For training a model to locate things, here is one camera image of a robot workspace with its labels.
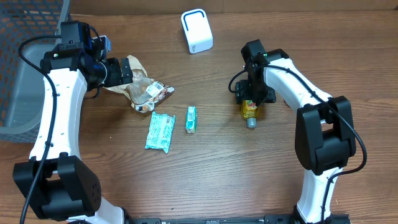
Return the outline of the yellow Vim dish soap bottle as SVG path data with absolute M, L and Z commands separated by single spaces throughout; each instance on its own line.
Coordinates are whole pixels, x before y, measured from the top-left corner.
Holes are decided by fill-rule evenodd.
M 246 126 L 250 129 L 257 127 L 257 116 L 259 109 L 252 100 L 244 100 L 241 105 L 241 116 L 246 121 Z

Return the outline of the cream brown bread bag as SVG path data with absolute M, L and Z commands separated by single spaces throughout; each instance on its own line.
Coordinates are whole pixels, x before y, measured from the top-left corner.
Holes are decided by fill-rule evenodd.
M 149 78 L 136 57 L 128 55 L 126 59 L 122 61 L 121 68 L 127 69 L 126 76 L 131 77 L 132 82 L 106 89 L 125 95 L 131 101 L 131 107 L 140 113 L 154 111 L 158 104 L 174 93 L 174 87 Z

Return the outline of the small teal white box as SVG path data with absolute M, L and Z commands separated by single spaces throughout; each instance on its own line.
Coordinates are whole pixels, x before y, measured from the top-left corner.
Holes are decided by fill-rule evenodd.
M 195 106 L 189 106 L 187 109 L 185 129 L 187 133 L 191 134 L 197 131 L 197 109 Z

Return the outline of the light teal snack packet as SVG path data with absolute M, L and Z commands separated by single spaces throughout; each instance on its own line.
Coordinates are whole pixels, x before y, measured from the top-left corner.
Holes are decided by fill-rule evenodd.
M 175 115 L 152 112 L 145 149 L 163 150 L 169 153 L 174 130 Z

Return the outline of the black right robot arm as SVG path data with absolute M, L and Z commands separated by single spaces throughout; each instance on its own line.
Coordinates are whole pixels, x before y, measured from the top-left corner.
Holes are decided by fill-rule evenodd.
M 241 49 L 248 77 L 230 81 L 248 128 L 256 127 L 259 106 L 280 95 L 295 112 L 295 153 L 304 168 L 300 199 L 291 215 L 268 215 L 266 223 L 350 223 L 330 210 L 337 175 L 355 155 L 351 104 L 317 88 L 282 49 L 266 51 L 260 40 Z

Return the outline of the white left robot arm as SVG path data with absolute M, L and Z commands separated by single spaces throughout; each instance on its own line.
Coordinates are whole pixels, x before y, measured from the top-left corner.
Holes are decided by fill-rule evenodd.
M 126 58 L 107 58 L 109 39 L 80 21 L 63 22 L 60 43 L 36 69 L 44 77 L 39 133 L 27 162 L 13 179 L 25 197 L 23 211 L 39 219 L 70 223 L 131 223 L 128 212 L 108 202 L 100 180 L 86 166 L 78 145 L 85 94 L 132 82 Z

